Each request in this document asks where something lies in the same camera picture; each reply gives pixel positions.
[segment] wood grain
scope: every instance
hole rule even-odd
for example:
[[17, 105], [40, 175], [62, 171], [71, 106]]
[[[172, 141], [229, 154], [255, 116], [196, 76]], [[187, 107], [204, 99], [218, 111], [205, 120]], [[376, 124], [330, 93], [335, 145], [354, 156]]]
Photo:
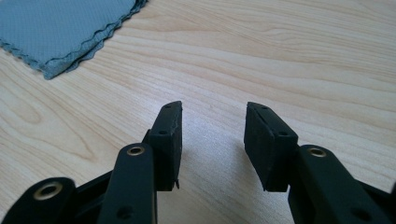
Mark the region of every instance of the wood grain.
[[151, 0], [92, 60], [51, 81], [0, 51], [0, 217], [34, 183], [112, 169], [162, 105], [183, 102], [180, 190], [160, 223], [292, 223], [244, 151], [246, 104], [357, 179], [396, 180], [396, 2]]

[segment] gray microfiber cloth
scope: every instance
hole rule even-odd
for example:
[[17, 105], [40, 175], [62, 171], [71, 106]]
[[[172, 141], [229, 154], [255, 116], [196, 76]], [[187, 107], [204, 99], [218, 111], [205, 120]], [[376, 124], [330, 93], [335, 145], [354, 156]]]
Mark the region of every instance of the gray microfiber cloth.
[[0, 47], [51, 79], [91, 59], [146, 0], [0, 0]]

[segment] screw hole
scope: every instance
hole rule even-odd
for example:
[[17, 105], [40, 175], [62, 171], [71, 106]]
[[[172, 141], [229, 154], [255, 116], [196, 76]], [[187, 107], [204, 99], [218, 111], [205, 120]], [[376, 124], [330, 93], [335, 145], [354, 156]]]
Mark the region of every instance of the screw hole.
[[126, 153], [130, 156], [138, 156], [138, 155], [142, 154], [143, 152], [145, 152], [145, 149], [143, 147], [132, 147], [132, 148], [128, 149], [128, 151]]
[[50, 182], [43, 185], [41, 188], [35, 191], [33, 197], [38, 201], [44, 201], [52, 198], [53, 196], [59, 194], [63, 188], [63, 185], [59, 182]]
[[323, 151], [322, 149], [319, 148], [309, 148], [308, 152], [312, 155], [312, 156], [316, 156], [316, 157], [326, 157], [327, 154], [325, 151]]
[[126, 219], [130, 219], [133, 214], [134, 214], [134, 209], [131, 206], [123, 206], [117, 212], [117, 218], [126, 220]]
[[372, 219], [370, 214], [361, 208], [352, 208], [350, 209], [350, 212], [353, 214], [353, 216], [358, 217], [363, 221], [370, 221]]

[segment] blue cloth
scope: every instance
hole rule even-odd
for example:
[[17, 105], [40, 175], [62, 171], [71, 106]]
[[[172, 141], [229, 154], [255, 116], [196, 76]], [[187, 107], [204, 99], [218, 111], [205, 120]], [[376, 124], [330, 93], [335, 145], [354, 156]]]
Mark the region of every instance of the blue cloth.
[[146, 0], [0, 0], [0, 47], [51, 79], [93, 57]]

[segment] wooden table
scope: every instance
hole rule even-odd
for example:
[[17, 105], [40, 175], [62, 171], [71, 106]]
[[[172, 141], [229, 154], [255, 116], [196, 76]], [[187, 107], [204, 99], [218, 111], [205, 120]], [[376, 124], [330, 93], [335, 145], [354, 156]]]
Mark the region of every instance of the wooden table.
[[92, 60], [46, 81], [0, 50], [0, 218], [34, 183], [79, 186], [183, 102], [180, 190], [160, 223], [292, 223], [244, 150], [248, 101], [332, 150], [357, 179], [396, 180], [396, 2], [151, 0]]

